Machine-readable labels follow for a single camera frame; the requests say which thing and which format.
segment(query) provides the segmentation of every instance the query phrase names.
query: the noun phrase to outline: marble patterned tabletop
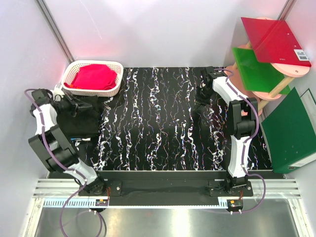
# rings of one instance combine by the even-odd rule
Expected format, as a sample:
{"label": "marble patterned tabletop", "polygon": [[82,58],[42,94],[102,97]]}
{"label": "marble patterned tabletop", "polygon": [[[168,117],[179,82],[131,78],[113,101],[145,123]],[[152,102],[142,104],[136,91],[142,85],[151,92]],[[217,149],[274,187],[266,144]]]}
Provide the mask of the marble patterned tabletop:
{"label": "marble patterned tabletop", "polygon": [[[201,68],[126,68],[104,102],[100,135],[86,157],[98,170],[222,170],[230,159],[227,106],[218,95],[195,107]],[[272,169],[259,130],[250,169]]]}

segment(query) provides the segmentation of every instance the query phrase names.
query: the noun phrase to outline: white basket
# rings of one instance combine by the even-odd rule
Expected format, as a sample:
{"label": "white basket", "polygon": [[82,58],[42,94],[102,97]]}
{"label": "white basket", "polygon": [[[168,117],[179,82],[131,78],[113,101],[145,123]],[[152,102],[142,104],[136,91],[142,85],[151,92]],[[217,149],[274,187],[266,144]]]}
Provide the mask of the white basket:
{"label": "white basket", "polygon": [[[64,83],[67,83],[68,85],[70,85],[73,82],[77,72],[79,72],[81,67],[91,65],[91,64],[107,65],[109,68],[115,71],[118,74],[117,78],[115,78],[116,86],[112,88],[111,90],[85,90],[85,89],[68,88],[64,85]],[[123,66],[121,63],[110,62],[110,61],[78,60],[71,63],[67,67],[66,71],[63,74],[61,84],[65,90],[72,92],[74,95],[84,95],[84,96],[97,95],[101,97],[112,97],[112,96],[115,96],[119,92],[119,87],[122,81],[122,77],[123,77]]]}

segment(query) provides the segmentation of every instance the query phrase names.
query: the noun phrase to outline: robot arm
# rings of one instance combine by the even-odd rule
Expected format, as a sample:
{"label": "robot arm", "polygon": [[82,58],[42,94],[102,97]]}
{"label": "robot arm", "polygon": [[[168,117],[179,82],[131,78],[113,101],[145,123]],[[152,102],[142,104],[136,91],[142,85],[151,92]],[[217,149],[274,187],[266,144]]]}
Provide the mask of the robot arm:
{"label": "robot arm", "polygon": [[247,167],[247,158],[250,136],[255,131],[256,117],[248,104],[239,96],[247,99],[255,109],[258,102],[255,98],[248,98],[242,94],[227,78],[224,72],[216,72],[213,67],[202,70],[202,83],[197,88],[196,103],[201,105],[210,104],[211,95],[217,92],[228,105],[227,129],[232,138],[231,160],[228,167],[225,189],[240,190],[247,186],[247,176],[241,164]]}
{"label": "robot arm", "polygon": [[50,150],[59,162],[68,169],[77,170],[84,175],[86,180],[73,171],[63,170],[51,157],[42,139],[42,122],[40,112],[35,108],[35,106],[32,106],[31,114],[33,114],[37,119],[37,131],[35,136],[29,139],[29,144],[34,152],[40,158],[48,171],[68,173],[75,179],[79,180],[82,185],[86,182],[84,190],[88,193],[102,195],[106,191],[104,180],[92,167],[86,165],[79,159],[77,148],[65,136],[56,121],[58,113],[66,111],[75,116],[78,110],[89,108],[90,105],[82,103],[81,101],[72,98],[70,95],[64,95],[60,101],[53,101],[47,90],[44,89],[33,91],[32,96],[35,103],[42,111],[45,124],[45,137]]}

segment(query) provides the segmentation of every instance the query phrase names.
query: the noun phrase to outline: wall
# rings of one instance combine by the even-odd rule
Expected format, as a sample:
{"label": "wall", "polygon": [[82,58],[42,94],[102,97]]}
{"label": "wall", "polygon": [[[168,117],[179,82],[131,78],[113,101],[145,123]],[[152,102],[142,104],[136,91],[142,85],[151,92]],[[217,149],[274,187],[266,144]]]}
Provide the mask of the wall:
{"label": "wall", "polygon": [[[300,42],[300,45],[312,62],[310,72],[305,77],[294,80],[291,86],[296,87],[300,95],[310,88],[314,97],[316,96],[316,28],[314,27],[316,24],[316,15],[314,12],[315,8],[315,0],[298,0],[286,20]],[[295,178],[298,183],[310,224],[312,225],[313,231],[316,234],[316,190],[313,188],[316,180],[315,170],[316,161],[292,172],[289,176]]]}
{"label": "wall", "polygon": [[76,59],[125,67],[228,65],[241,16],[277,18],[285,0],[46,0]]}
{"label": "wall", "polygon": [[47,170],[28,145],[36,130],[26,88],[52,88],[66,59],[33,0],[0,3],[0,236],[19,236]]}

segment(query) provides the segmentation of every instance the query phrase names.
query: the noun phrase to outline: red cloth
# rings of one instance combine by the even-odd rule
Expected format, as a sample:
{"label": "red cloth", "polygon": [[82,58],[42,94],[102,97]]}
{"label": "red cloth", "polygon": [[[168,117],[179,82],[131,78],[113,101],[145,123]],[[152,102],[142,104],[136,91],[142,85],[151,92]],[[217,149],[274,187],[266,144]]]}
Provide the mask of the red cloth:
{"label": "red cloth", "polygon": [[73,82],[68,88],[88,90],[110,90],[116,86],[117,73],[107,65],[91,64],[80,68]]}

